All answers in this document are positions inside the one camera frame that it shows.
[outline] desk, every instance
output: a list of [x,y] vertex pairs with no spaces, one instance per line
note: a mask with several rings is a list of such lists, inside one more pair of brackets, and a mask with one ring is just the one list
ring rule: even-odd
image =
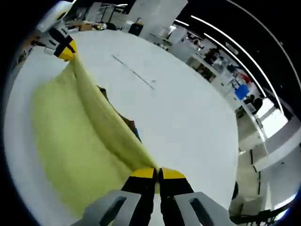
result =
[[[173,55],[134,35],[105,30],[72,36],[95,83],[107,89],[120,114],[135,120],[142,143],[159,166],[179,170],[194,191],[228,209],[236,180],[238,129],[234,112],[210,83]],[[42,225],[69,225],[76,220],[43,172],[30,122],[35,87],[66,65],[35,48],[15,80],[6,110],[9,169],[26,206]],[[154,202],[150,225],[163,225],[158,196]]]

